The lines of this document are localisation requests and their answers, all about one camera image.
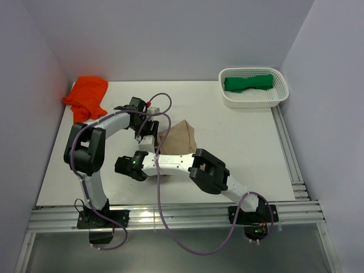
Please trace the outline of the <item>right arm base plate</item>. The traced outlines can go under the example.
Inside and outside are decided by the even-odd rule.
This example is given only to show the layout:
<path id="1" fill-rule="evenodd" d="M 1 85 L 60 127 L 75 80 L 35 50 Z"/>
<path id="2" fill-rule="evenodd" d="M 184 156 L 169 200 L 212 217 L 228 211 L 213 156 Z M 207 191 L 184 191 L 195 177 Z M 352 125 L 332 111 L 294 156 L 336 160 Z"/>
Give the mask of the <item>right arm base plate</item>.
<path id="1" fill-rule="evenodd" d="M 279 221 L 278 212 L 275 205 L 270 205 L 268 208 L 265 204 L 258 205 L 258 210 L 256 212 L 244 212 L 242 209 L 239 210 L 237 216 L 237 225 L 255 225 L 262 224 L 264 221 L 273 223 Z"/>

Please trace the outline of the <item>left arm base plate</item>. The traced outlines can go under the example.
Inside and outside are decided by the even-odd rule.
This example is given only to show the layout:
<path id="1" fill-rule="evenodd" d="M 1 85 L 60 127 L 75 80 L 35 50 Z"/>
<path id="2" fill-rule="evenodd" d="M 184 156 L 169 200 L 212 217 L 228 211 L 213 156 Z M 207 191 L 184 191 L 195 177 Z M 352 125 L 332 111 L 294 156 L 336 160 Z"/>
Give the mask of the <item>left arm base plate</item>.
<path id="1" fill-rule="evenodd" d="M 119 228 L 115 222 L 118 222 L 123 227 L 128 226 L 129 210 L 110 210 L 106 212 L 106 217 L 113 220 L 110 222 L 94 213 L 91 209 L 83 209 L 78 216 L 78 229 L 103 229 L 103 228 Z"/>

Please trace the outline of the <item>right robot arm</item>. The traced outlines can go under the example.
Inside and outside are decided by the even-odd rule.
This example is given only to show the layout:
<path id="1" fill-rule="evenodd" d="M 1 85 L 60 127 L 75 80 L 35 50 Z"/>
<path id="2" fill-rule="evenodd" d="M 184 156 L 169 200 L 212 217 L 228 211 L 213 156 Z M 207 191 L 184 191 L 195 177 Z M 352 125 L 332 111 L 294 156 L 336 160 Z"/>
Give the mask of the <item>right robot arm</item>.
<path id="1" fill-rule="evenodd" d="M 212 196 L 223 196 L 233 202 L 239 213 L 248 219 L 260 221 L 270 209 L 268 202 L 258 193 L 234 178 L 226 163 L 205 149 L 185 155 L 158 155 L 136 151 L 133 156 L 118 157 L 114 170 L 136 181 L 154 177 L 157 181 L 157 200 L 161 203 L 163 177 L 183 177 L 192 181 L 195 188 Z"/>

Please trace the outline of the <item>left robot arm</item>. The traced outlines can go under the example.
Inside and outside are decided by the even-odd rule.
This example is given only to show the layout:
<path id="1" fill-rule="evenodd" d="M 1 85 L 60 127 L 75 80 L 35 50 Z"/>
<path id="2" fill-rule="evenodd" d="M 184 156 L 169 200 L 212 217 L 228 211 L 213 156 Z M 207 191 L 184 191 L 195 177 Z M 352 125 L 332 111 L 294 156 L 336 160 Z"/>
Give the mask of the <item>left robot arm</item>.
<path id="1" fill-rule="evenodd" d="M 146 180 L 142 161 L 148 152 L 155 151 L 159 122 L 152 120 L 151 115 L 157 112 L 159 109 L 151 107 L 150 102 L 133 97 L 127 105 L 116 107 L 114 113 L 95 122 L 73 124 L 64 161 L 81 181 L 84 200 L 80 221 L 95 228 L 104 228 L 113 218 L 100 175 L 108 137 L 120 130 L 134 131 L 139 150 L 132 157 L 118 158 L 115 171 L 137 181 Z"/>

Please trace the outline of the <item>beige t-shirt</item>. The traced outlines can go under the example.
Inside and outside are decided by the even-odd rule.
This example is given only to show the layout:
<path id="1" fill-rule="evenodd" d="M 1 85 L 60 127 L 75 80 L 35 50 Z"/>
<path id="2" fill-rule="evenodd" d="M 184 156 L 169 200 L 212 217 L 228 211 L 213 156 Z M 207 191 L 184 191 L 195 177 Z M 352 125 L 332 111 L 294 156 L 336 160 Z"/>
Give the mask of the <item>beige t-shirt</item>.
<path id="1" fill-rule="evenodd" d="M 195 130 L 184 119 L 170 128 L 160 153 L 162 155 L 187 155 L 195 153 L 196 150 Z"/>

